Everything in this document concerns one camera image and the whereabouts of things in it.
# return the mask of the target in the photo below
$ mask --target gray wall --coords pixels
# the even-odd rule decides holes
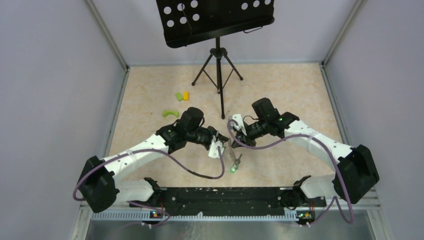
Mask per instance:
[[[0,239],[70,238],[122,79],[83,1],[1,1]]]
[[[329,65],[355,144],[369,146],[395,239],[422,239],[424,1],[367,1]]]
[[[203,63],[215,45],[214,40],[209,40],[169,48],[155,0],[94,3],[129,65]],[[224,36],[221,46],[237,63],[318,62],[325,57],[354,3],[355,0],[276,0],[273,24],[249,34]]]

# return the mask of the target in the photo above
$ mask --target music stand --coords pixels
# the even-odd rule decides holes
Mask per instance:
[[[223,88],[233,71],[240,80],[243,77],[221,47],[220,37],[244,31],[250,33],[274,22],[274,0],[156,0],[163,26],[166,45],[170,48],[185,47],[209,39],[215,39],[215,48],[191,83],[196,84],[204,72],[217,88],[221,100],[221,117],[225,119]],[[216,57],[216,84],[205,71],[212,56]],[[232,70],[223,85],[221,59],[224,57]]]

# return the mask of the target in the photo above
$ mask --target gray floor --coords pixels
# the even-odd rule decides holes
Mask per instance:
[[[331,211],[311,228],[287,227],[281,222],[176,221],[152,230],[139,224],[118,230],[130,222],[97,220],[90,223],[86,240],[373,240],[367,212],[356,211],[355,217],[349,225],[338,211]]]

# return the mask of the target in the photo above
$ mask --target tripod leg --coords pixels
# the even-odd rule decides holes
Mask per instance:
[[[197,80],[199,79],[199,77],[200,77],[200,74],[202,74],[202,72],[205,70],[205,68],[206,68],[206,66],[208,65],[208,63],[209,63],[209,61],[211,60],[211,58],[212,58],[212,53],[209,55],[209,57],[207,58],[207,60],[206,60],[206,62],[203,64],[203,66],[201,67],[201,69],[200,69],[200,71],[199,71],[199,73],[197,74],[197,76],[196,76],[196,78],[194,79],[194,81],[191,83],[191,85],[192,86],[194,86],[195,84],[196,84],[196,82],[197,82]]]
[[[231,65],[232,69],[234,69],[234,72],[238,75],[241,81],[243,81],[242,75],[240,75],[240,72],[237,71],[236,66],[234,66],[233,62],[230,60],[227,54],[224,55],[224,58],[227,60],[227,62]]]
[[[224,93],[223,93],[223,76],[221,72],[221,58],[216,58],[216,78],[219,87],[219,94],[221,95],[221,118],[225,119],[224,113]]]

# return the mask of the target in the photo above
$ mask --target floor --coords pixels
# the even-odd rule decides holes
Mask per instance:
[[[255,113],[252,103],[267,97],[282,114],[291,112],[313,129],[341,141],[333,109],[317,63],[302,64],[241,64],[236,65],[244,77],[240,81],[232,74],[224,89],[226,116]],[[174,116],[163,117],[163,110],[188,107],[204,112],[204,127],[213,126],[229,137],[227,121],[221,119],[220,96],[203,73],[195,86],[191,82],[200,65],[132,67],[126,85],[110,155],[124,151],[148,138],[160,127],[175,121]],[[216,79],[216,67],[209,64],[206,71]],[[223,79],[231,67],[222,66]],[[175,93],[189,92],[188,101],[177,101]],[[264,136],[257,146],[272,143],[278,138]],[[156,159],[131,173],[127,180],[151,177],[161,187],[264,187],[292,186],[303,176],[320,176],[331,169],[306,150],[289,142],[265,150],[236,148],[243,153],[239,169],[230,173],[232,166],[228,152],[224,153],[225,175],[218,180],[199,178],[179,168],[166,157]],[[172,154],[187,168],[204,175],[217,176],[221,172],[219,159],[208,157],[203,146],[188,143]]]

